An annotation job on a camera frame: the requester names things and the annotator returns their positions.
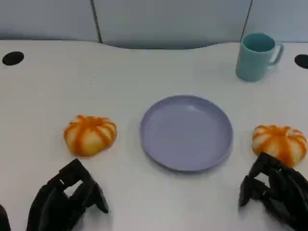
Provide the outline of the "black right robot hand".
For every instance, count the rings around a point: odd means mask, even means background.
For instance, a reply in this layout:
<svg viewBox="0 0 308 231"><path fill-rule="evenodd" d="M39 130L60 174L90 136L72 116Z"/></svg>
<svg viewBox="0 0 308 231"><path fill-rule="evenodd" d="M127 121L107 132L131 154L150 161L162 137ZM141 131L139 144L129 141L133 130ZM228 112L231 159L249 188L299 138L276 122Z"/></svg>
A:
<svg viewBox="0 0 308 231"><path fill-rule="evenodd" d="M293 230L308 229L308 181L265 152L242 181L239 207L250 199L260 201L270 214Z"/></svg>

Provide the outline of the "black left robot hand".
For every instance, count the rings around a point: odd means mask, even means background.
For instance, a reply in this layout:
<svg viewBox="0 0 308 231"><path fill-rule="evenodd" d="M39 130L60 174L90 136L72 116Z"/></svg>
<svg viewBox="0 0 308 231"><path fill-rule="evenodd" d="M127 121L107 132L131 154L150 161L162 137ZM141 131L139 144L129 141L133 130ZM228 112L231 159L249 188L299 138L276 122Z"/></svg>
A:
<svg viewBox="0 0 308 231"><path fill-rule="evenodd" d="M109 213L99 184L76 158L38 191L28 214L28 231L71 231L91 206Z"/></svg>

